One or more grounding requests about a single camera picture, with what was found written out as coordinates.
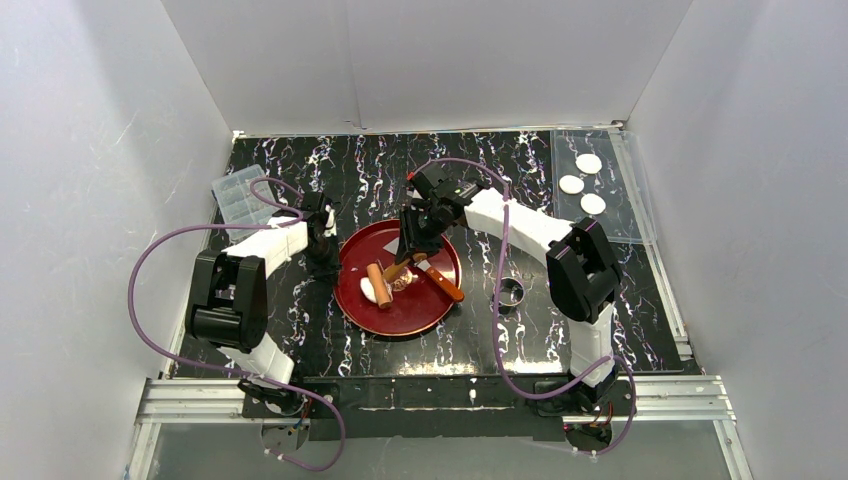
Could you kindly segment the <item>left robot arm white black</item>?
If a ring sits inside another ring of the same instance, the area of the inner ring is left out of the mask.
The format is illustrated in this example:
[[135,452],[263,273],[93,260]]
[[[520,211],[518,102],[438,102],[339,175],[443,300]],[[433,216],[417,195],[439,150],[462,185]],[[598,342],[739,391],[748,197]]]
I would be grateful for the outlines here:
[[234,246],[202,251],[192,274],[186,334],[213,345],[266,388],[289,383],[295,367],[267,333],[267,279],[302,254],[312,277],[330,285],[338,282],[334,202],[322,192],[307,192],[297,209],[303,218],[292,225],[286,224],[287,217],[276,216],[267,230]]

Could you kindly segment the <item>wooden double-ended pastry roller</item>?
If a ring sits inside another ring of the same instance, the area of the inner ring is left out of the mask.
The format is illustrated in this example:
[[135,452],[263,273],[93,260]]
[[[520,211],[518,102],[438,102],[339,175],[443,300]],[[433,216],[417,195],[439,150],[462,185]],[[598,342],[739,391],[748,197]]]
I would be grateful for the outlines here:
[[390,284],[402,273],[402,270],[415,261],[426,260],[424,253],[413,255],[410,259],[403,260],[399,264],[392,264],[383,269],[379,262],[366,266],[368,284],[371,287],[374,303],[380,309],[387,309],[393,301],[393,293]]

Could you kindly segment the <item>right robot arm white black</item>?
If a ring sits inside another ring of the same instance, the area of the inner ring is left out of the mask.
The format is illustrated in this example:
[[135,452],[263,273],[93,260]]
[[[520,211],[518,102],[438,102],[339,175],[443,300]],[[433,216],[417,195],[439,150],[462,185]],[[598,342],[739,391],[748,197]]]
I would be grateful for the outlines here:
[[453,226],[498,238],[546,269],[550,298],[568,321],[571,357],[568,380],[547,393],[518,395],[534,401],[572,393],[599,402],[615,383],[623,365],[612,352],[612,310],[623,271],[604,229],[593,218],[569,222],[514,200],[507,181],[489,182],[449,176],[442,161],[432,160],[407,177],[410,200],[399,213],[395,266],[435,255],[442,236]]

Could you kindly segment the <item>white dough lump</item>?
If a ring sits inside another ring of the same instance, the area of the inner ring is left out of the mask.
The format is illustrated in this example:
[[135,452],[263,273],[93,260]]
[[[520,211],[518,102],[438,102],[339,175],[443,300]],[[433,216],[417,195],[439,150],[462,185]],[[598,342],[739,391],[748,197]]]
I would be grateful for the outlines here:
[[376,290],[375,290],[374,286],[372,285],[372,282],[370,281],[369,277],[362,277],[360,279],[359,286],[360,286],[361,293],[363,294],[363,296],[369,302],[371,302],[372,304],[375,304],[375,305],[379,304],[377,296],[376,296]]

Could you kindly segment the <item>red round lacquer plate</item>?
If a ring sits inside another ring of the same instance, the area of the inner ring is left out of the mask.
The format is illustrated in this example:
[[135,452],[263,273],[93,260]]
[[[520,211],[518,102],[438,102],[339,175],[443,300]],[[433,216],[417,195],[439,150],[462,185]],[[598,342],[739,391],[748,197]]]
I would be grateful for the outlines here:
[[456,304],[441,286],[461,287],[461,264],[457,250],[447,237],[442,248],[421,268],[412,261],[388,283],[392,297],[382,308],[370,301],[360,286],[369,280],[367,266],[378,264],[388,269],[394,262],[394,247],[399,221],[378,221],[357,230],[340,250],[341,271],[334,287],[334,298],[347,319],[361,329],[378,336],[406,337],[424,332],[438,324]]

